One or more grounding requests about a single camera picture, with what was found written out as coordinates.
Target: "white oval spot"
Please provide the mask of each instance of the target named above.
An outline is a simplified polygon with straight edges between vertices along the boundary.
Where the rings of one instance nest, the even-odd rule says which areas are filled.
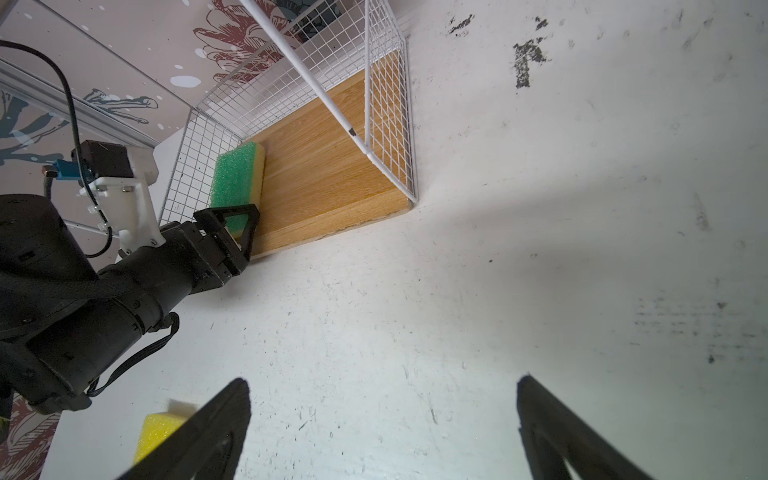
[[[191,75],[179,75],[178,77],[171,77],[170,82],[177,87],[194,88],[200,84],[200,79]]]
[[[24,132],[21,132],[18,130],[12,130],[11,135],[13,135],[13,138],[15,138],[20,144],[24,145],[25,147],[35,144],[35,141],[32,140],[29,137],[29,135],[27,135]]]

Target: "yellow sponge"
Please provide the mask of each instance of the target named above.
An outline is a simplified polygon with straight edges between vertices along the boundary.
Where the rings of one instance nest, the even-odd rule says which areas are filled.
[[[155,450],[170,434],[176,432],[187,419],[173,413],[153,413],[147,415],[141,426],[139,444],[134,455],[134,465]]]

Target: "sponge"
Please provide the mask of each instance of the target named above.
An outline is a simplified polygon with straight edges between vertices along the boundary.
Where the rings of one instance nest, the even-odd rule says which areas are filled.
[[[210,205],[232,207],[256,204],[259,207],[265,158],[264,147],[252,141],[219,155],[210,187]],[[227,219],[227,229],[233,237],[243,233],[247,219],[246,215]]]
[[[173,432],[186,422],[183,416],[173,413],[153,413],[147,415],[141,426],[139,444],[134,455],[134,465],[155,450],[159,444],[165,441]]]

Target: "black flat cable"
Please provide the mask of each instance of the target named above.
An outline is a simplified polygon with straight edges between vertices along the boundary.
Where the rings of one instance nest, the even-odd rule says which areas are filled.
[[[94,196],[93,192],[91,191],[91,186],[88,185],[88,182],[85,178],[85,172],[87,170],[85,166],[85,162],[83,161],[83,152],[80,148],[80,133],[78,132],[78,121],[74,114],[74,100],[72,99],[72,91],[69,89],[69,83],[67,83],[67,78],[64,76],[64,73],[61,71],[61,69],[56,65],[53,60],[48,58],[46,55],[42,54],[41,52],[35,50],[32,47],[28,47],[27,45],[22,45],[20,43],[16,43],[14,41],[6,41],[6,40],[0,40],[0,47],[8,47],[8,48],[15,48],[16,50],[26,51],[27,53],[33,54],[34,56],[40,58],[42,61],[48,64],[51,68],[53,68],[54,72],[56,72],[56,75],[58,76],[59,81],[61,82],[61,86],[64,88],[64,95],[67,98],[67,106],[69,107],[69,117],[70,117],[70,123],[72,125],[72,137],[74,138],[74,152],[77,156],[77,162],[78,162],[78,168],[80,170],[80,180],[83,182],[83,186],[85,187],[85,191],[88,192],[88,196],[91,198],[91,202],[93,203],[94,207],[96,208],[99,215],[101,215],[101,219],[107,223],[107,218],[104,215],[104,212],[101,211],[101,209],[98,206],[98,202],[96,201],[96,197]],[[86,254],[85,256],[88,258],[96,258],[100,257],[101,255],[104,255],[107,250],[109,250],[109,247],[112,246],[112,227],[107,227],[107,243],[104,245],[104,247],[99,250],[97,253],[93,254]]]

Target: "white metal rod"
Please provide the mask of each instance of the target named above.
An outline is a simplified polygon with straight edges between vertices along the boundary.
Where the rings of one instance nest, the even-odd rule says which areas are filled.
[[[90,225],[85,225],[83,223],[73,222],[72,220],[64,220],[64,225],[66,225],[67,227],[79,228],[80,230],[85,230],[87,232],[99,233],[101,235],[107,234],[107,232],[104,232],[103,230],[99,230],[96,227],[91,227]]]
[[[366,0],[366,145],[371,146],[371,0]]]
[[[253,0],[240,0],[240,3],[243,4],[243,7],[245,7],[253,19],[256,20],[256,23],[258,23],[259,26],[266,32],[266,34],[269,35],[272,41],[275,42],[277,48],[280,50],[283,56],[288,59],[288,62],[290,62],[296,71],[299,72],[299,75],[301,75],[306,83],[309,84],[309,86],[315,91],[317,97],[326,105],[331,114],[336,118],[336,121],[338,121],[341,126],[344,127],[344,130],[347,131],[349,136],[352,137],[355,145],[357,145],[357,147],[371,160],[371,162],[373,162],[373,164],[384,174],[385,177],[389,178],[389,181],[395,185],[403,185],[400,179],[384,166],[382,161],[379,160],[376,154],[373,153],[373,150],[371,150],[371,148],[366,145],[366,143],[355,132],[355,130],[352,128],[352,124],[350,124],[349,120],[347,120],[344,114],[341,113],[339,107],[333,103],[333,100],[331,100],[331,97],[328,95],[328,92],[325,90],[325,88],[323,88],[323,86],[317,81],[315,75],[313,75],[312,72],[306,67],[304,62],[301,61],[299,55],[296,55],[296,52],[294,52],[290,45],[288,45],[286,39],[279,31],[277,31],[275,25],[272,24],[272,22],[266,16],[264,11],[259,7],[259,5],[257,5]],[[400,190],[411,201],[417,201],[416,196],[408,191],[407,186],[403,185],[403,188]]]

